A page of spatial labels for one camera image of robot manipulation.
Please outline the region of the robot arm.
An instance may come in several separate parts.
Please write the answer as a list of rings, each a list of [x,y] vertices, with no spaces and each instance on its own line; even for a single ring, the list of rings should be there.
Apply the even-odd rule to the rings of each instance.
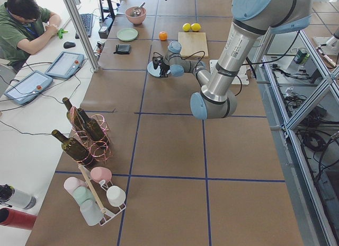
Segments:
[[[180,56],[182,46],[172,41],[164,56],[153,58],[153,67],[160,76],[193,74],[201,90],[192,94],[192,114],[201,120],[225,118],[237,107],[230,91],[234,78],[245,62],[254,42],[270,30],[274,34],[289,33],[306,28],[311,20],[313,0],[233,0],[230,32],[227,43],[214,67],[209,72],[201,61]]]

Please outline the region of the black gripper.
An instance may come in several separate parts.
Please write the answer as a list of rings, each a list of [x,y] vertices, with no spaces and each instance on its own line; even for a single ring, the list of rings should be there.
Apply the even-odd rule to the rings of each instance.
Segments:
[[[160,77],[168,77],[170,66],[168,63],[160,62]]]

